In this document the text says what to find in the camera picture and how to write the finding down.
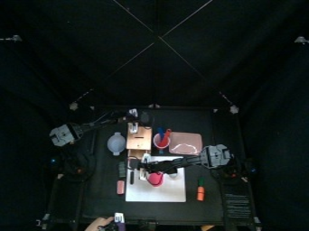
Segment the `person's left hand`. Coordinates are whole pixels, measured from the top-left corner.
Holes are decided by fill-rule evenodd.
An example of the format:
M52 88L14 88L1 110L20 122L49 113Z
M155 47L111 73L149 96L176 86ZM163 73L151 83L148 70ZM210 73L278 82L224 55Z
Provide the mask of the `person's left hand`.
M99 217L86 226L84 231L99 231L99 226L107 226L112 221L113 221L112 217L108 217L108 218Z

